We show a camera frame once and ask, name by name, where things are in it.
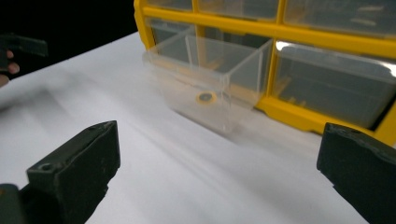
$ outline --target black background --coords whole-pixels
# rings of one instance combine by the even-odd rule
[[[133,0],[0,0],[0,32],[47,41],[49,57],[14,52],[20,77],[136,32]]]

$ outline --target yellow frame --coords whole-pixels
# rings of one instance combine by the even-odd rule
[[[147,0],[134,0],[134,18],[146,49],[155,45],[152,32],[145,24],[145,18],[150,17],[167,21],[186,22],[198,26],[217,27],[220,30],[231,31],[237,34],[249,33],[252,35],[272,37],[275,40],[274,44],[278,39],[282,39],[325,49],[354,54],[369,54],[396,60],[396,39],[339,34],[309,29],[307,27],[290,26],[283,23],[287,0],[279,0],[278,11],[274,21],[248,21],[203,14],[198,11],[198,0],[191,1],[192,11],[180,11],[151,7],[147,4]],[[322,115],[297,105],[285,103],[272,97],[270,94],[275,76],[275,48],[273,48],[271,58],[267,92],[256,105],[256,108],[264,111],[270,118],[280,120],[303,131],[320,134],[323,133],[326,122],[333,122],[367,133],[387,145],[393,146],[396,144],[396,102],[393,103],[388,114],[374,131]]]

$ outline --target yellow storage organizer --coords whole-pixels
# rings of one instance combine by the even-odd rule
[[[392,0],[134,0],[134,16],[147,50],[160,42],[155,21],[192,25],[198,37],[213,28],[271,38],[257,109],[303,131],[332,122],[396,143]]]

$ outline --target plastic drawer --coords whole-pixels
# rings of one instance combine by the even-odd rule
[[[357,124],[374,126],[396,94],[396,63],[276,42],[273,95]]]
[[[221,40],[228,43],[233,43],[237,45],[242,45],[246,47],[251,47],[258,49],[265,43],[267,43],[271,38],[265,36],[258,35],[250,35],[250,34],[232,34],[223,32],[218,28],[213,27],[205,27],[205,31],[203,33],[205,38]]]
[[[147,0],[147,3],[153,7],[192,11],[191,0]]]
[[[165,102],[209,129],[227,133],[262,97],[271,42],[258,49],[176,35],[144,54]]]
[[[285,23],[395,37],[395,12],[394,0],[288,0]]]
[[[181,32],[195,32],[194,25],[184,22],[147,18],[146,25],[151,29],[156,44],[159,44],[172,36],[178,35]]]
[[[204,13],[253,20],[274,21],[277,6],[278,0],[198,0]]]

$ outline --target drawer compartment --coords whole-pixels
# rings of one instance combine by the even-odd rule
[[[192,11],[191,0],[147,0],[148,5],[183,11]]]
[[[274,21],[278,0],[198,0],[204,13],[251,20]]]
[[[273,95],[372,129],[396,94],[396,63],[276,42]]]
[[[195,25],[184,22],[147,18],[146,25],[151,29],[156,44],[180,33],[195,33]]]
[[[285,23],[358,35],[396,36],[394,0],[288,0]]]

